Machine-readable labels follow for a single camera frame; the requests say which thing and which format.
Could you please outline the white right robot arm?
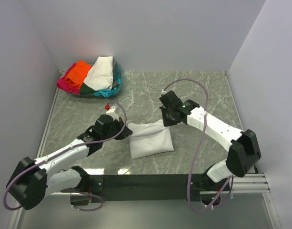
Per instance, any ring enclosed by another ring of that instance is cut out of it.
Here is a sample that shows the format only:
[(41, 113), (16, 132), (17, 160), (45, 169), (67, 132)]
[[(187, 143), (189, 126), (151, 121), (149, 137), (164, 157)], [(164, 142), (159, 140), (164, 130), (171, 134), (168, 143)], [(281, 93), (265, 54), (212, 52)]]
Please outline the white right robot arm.
[(205, 134), (219, 143), (227, 157), (215, 163), (203, 173), (202, 184), (207, 190), (214, 190), (219, 182), (230, 177), (244, 177), (261, 158), (256, 134), (232, 127), (214, 117), (198, 103), (183, 102), (174, 91), (162, 92), (160, 107), (164, 126), (184, 123), (205, 131)]

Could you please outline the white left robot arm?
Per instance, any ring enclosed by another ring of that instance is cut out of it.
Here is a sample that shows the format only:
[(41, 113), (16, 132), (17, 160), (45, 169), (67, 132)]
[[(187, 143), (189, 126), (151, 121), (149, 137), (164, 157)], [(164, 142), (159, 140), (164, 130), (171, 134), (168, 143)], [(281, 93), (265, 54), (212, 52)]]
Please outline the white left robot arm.
[(104, 142), (123, 140), (132, 133), (120, 117), (103, 114), (65, 147), (34, 160), (23, 158), (10, 177), (5, 193), (11, 194), (21, 208), (29, 210), (54, 192), (68, 188), (85, 191), (89, 185), (87, 172), (78, 166), (66, 171), (62, 169), (92, 155), (102, 148)]

